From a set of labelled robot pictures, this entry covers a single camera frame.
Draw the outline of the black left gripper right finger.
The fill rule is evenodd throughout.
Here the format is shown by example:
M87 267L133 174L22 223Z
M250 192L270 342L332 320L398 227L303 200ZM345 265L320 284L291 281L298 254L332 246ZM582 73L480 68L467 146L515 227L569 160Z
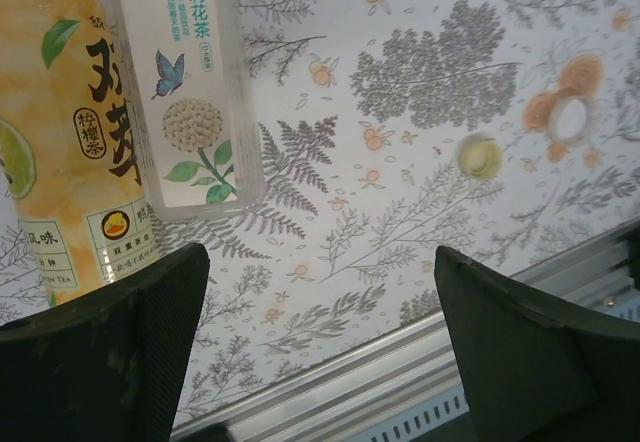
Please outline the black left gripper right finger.
M446 246L434 277L478 440L638 440L638 323Z

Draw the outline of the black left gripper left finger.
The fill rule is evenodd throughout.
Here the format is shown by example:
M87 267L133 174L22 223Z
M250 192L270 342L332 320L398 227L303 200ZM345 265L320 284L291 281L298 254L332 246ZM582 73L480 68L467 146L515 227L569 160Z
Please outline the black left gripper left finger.
M1 328L4 441L167 441L209 274L190 243Z

